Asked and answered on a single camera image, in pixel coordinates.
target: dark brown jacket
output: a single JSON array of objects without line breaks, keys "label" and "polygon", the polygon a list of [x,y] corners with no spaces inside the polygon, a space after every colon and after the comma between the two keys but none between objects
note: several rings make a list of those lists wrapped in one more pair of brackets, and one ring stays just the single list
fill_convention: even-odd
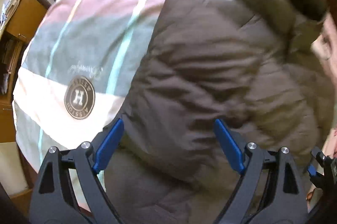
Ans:
[{"label": "dark brown jacket", "polygon": [[126,223],[212,223],[233,191],[212,132],[289,147],[300,170],[331,126],[334,89],[310,50],[324,0],[166,0],[117,115],[120,148],[105,172]]}]

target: bed sheet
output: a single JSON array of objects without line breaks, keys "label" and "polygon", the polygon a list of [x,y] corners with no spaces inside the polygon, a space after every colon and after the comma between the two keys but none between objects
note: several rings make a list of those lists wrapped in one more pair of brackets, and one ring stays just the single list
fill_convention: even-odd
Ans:
[{"label": "bed sheet", "polygon": [[[16,140],[38,171],[49,147],[91,141],[116,115],[146,53],[165,0],[57,0],[30,42],[18,72],[13,109]],[[91,114],[66,110],[68,84],[88,78],[95,90]],[[86,209],[75,172],[76,197]],[[99,175],[104,187],[103,173]]]}]

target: black circular emblem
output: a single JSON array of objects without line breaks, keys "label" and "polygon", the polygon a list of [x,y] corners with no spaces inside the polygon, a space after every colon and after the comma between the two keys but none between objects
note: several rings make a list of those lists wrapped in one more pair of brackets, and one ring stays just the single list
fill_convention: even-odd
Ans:
[{"label": "black circular emblem", "polygon": [[95,90],[91,82],[83,76],[73,78],[65,93],[64,104],[73,118],[82,120],[88,117],[95,104]]}]

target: cabinet door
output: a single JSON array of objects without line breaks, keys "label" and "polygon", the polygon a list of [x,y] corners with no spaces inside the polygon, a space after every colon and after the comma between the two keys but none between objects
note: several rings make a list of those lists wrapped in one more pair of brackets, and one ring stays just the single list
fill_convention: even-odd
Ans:
[{"label": "cabinet door", "polygon": [[13,109],[10,105],[0,105],[0,143],[15,141]]},{"label": "cabinet door", "polygon": [[23,42],[29,43],[46,12],[46,8],[37,0],[20,0],[5,30]]}]

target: metal screw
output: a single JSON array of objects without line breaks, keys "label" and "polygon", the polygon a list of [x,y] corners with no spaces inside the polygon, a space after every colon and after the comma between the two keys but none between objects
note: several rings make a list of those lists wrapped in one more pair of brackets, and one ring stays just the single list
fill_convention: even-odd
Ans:
[{"label": "metal screw", "polygon": [[57,150],[57,148],[55,146],[52,146],[52,147],[49,148],[48,152],[49,153],[55,153],[56,150]]},{"label": "metal screw", "polygon": [[250,150],[254,150],[257,147],[257,145],[255,143],[248,143],[247,146]]},{"label": "metal screw", "polygon": [[81,147],[82,147],[83,149],[88,149],[88,148],[90,147],[90,142],[87,142],[87,141],[83,142],[83,143],[81,144]]},{"label": "metal screw", "polygon": [[289,153],[289,149],[287,147],[282,147],[281,152],[282,153]]}]

